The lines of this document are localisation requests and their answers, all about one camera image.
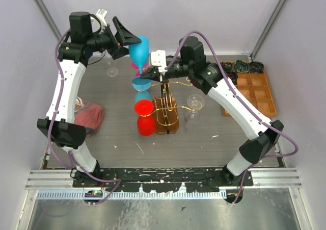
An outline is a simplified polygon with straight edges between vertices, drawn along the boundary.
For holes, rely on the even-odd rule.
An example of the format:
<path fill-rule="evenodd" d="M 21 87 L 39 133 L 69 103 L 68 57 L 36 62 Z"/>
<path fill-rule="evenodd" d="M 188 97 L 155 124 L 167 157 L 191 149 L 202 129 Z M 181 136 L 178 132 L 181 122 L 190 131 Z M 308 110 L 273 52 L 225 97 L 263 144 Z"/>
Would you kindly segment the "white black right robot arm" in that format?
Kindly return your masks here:
<path fill-rule="evenodd" d="M 173 59 L 161 51 L 151 52 L 150 67 L 142 79 L 162 82 L 188 77 L 192 85 L 215 100 L 234 118 L 245 132 L 247 141 L 234 158 L 222 168 L 222 177 L 229 186 L 241 181 L 243 172 L 258 163 L 277 143 L 284 125 L 271 121 L 251 104 L 220 68 L 208 62 L 201 41 L 189 36 L 179 41 L 180 53 Z"/>

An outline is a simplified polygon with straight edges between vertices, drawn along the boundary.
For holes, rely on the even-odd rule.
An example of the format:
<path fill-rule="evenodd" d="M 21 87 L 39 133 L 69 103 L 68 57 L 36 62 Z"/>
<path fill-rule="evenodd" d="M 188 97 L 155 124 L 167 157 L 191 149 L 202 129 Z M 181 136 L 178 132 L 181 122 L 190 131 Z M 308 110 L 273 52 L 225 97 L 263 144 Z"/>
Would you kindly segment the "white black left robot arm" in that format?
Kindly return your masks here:
<path fill-rule="evenodd" d="M 85 139 L 86 128 L 74 123 L 75 102 L 81 80 L 89 59 L 95 52 L 107 52 L 113 59 L 128 55 L 128 46 L 141 40 L 113 17 L 116 33 L 112 33 L 105 17 L 107 10 L 99 9 L 96 14 L 72 12 L 69 15 L 70 28 L 55 46 L 55 62 L 58 78 L 51 105 L 45 118 L 37 120 L 37 128 L 47 137 L 51 154 L 57 157 L 53 146 L 62 148 L 90 187 L 97 187 L 106 181 L 102 178 L 99 162 L 91 155 Z"/>

